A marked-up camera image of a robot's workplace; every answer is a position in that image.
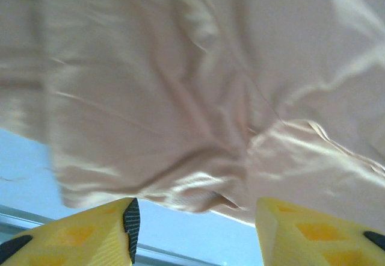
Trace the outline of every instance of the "light blue wall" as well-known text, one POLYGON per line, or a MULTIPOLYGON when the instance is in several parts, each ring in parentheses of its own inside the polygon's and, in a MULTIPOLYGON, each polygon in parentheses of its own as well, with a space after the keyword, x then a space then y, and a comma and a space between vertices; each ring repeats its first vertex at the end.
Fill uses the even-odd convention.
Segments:
MULTIPOLYGON (((0 130, 0 205, 58 219, 60 203, 47 148, 0 130)), ((213 214, 186 214, 140 201, 139 243, 226 266, 262 265, 254 228, 213 214)))

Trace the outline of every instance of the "beige cloth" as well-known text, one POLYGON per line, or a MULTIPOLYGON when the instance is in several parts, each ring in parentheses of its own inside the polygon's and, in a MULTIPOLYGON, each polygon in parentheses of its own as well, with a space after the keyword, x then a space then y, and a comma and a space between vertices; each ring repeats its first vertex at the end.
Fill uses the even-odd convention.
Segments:
POLYGON ((50 145, 70 207, 252 223, 275 196, 385 230, 383 4, 1 0, 0 125, 50 145))

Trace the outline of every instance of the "black strip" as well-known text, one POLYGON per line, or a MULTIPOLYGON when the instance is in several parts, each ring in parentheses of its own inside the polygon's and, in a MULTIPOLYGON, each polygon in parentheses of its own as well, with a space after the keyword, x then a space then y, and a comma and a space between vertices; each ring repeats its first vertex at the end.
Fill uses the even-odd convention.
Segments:
POLYGON ((135 255, 137 253, 137 245, 140 228, 140 212, 138 199, 132 200, 130 205, 123 213, 123 227, 129 236, 128 250, 131 257, 131 262, 135 263, 135 255))
POLYGON ((31 235, 24 235, 2 243, 0 245, 0 265, 3 264, 8 258, 11 258, 31 240, 31 235))
POLYGON ((376 232, 366 231, 363 235, 385 251, 385 236, 376 232))

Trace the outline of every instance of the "shiny fabric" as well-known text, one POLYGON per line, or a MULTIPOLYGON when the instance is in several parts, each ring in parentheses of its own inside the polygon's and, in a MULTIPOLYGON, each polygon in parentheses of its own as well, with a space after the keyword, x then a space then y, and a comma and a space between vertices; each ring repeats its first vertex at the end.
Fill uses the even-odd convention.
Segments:
POLYGON ((385 230, 385 0, 1 1, 0 126, 50 145, 67 206, 385 230))

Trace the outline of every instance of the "wrinkle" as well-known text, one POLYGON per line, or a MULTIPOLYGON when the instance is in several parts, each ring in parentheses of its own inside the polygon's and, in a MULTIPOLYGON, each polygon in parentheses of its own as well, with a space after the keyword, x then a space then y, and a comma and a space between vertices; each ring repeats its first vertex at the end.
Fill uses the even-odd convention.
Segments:
POLYGON ((385 24, 363 0, 333 0, 336 9, 337 18, 345 26, 352 26, 355 30, 367 37, 379 38, 372 36, 379 31, 382 38, 385 35, 385 24))
POLYGON ((333 145, 335 149, 340 151, 341 153, 344 153, 345 155, 348 156, 353 156, 355 159, 364 162, 367 165, 370 165, 370 169, 375 172, 378 175, 381 175, 382 177, 385 178, 385 167, 383 167, 380 163, 373 161, 365 156, 358 155, 354 152, 349 151, 348 149, 344 148, 341 146, 339 143, 335 142, 334 140, 330 139, 328 135, 326 134, 325 130, 322 129, 317 123, 315 122, 310 122, 309 125, 316 131, 316 133, 326 142, 330 143, 333 145))
POLYGON ((156 62, 158 52, 162 49, 159 47, 159 43, 157 42, 156 35, 153 30, 153 25, 148 20, 147 16, 143 14, 143 11, 140 11, 140 5, 137 4, 136 1, 133 1, 133 4, 137 11, 137 16, 140 17, 142 20, 142 24, 148 28, 146 32, 150 35, 150 39, 152 41, 152 47, 150 48, 151 56, 153 58, 150 58, 150 62, 153 66, 153 68, 156 70, 156 72, 159 74, 158 77, 164 84, 165 88, 167 89, 167 92, 171 94, 173 97, 172 100, 175 101, 175 105, 182 111, 186 112, 187 116, 189 117, 189 120, 187 122, 193 122, 194 127, 196 129, 199 129, 199 131, 203 135, 211 135, 210 134, 210 128, 207 124, 207 121, 205 119, 205 115, 202 113, 201 108, 199 107, 199 104, 194 100, 194 98, 188 93, 188 91, 180 86, 180 83, 177 81, 174 81, 172 78, 170 78, 166 72, 164 72, 161 67, 159 66, 159 63, 156 62))
POLYGON ((336 70, 336 77, 329 83, 311 84, 297 90, 285 100, 286 106, 294 106, 300 100, 306 100, 306 97, 317 93, 328 93, 336 91, 339 87, 346 84, 350 79, 362 76, 368 69, 376 64, 380 65, 385 70, 385 41, 379 45, 367 50, 358 57, 351 59, 350 63, 344 64, 336 70))
POLYGON ((124 121, 126 121, 126 122, 128 122, 128 123, 130 123, 130 124, 132 124, 132 125, 134 125, 134 126, 136 126, 138 128, 140 128, 140 129, 142 129, 144 131, 147 131, 147 132, 149 132, 151 134, 155 134, 155 135, 157 135, 159 137, 163 137, 164 136, 160 132, 158 132, 158 131, 156 131, 154 129, 148 128, 148 127, 144 126, 143 124, 140 124, 140 123, 138 123, 136 121, 133 121, 133 120, 129 119, 128 117, 126 117, 126 116, 124 116, 124 115, 122 115, 122 114, 120 114, 120 113, 118 113, 116 111, 111 111, 111 110, 103 107, 100 104, 97 104, 97 103, 94 103, 94 102, 91 102, 91 101, 87 101, 87 100, 85 100, 85 99, 83 99, 81 97, 74 96, 72 94, 62 93, 60 91, 56 91, 56 92, 54 92, 54 94, 58 95, 58 96, 65 97, 65 98, 68 98, 68 99, 71 99, 73 101, 77 101, 80 104, 86 105, 88 107, 92 107, 95 110, 98 110, 98 111, 100 111, 100 112, 102 112, 104 114, 107 114, 109 116, 113 116, 113 117, 117 117, 119 119, 122 119, 122 120, 124 120, 124 121))

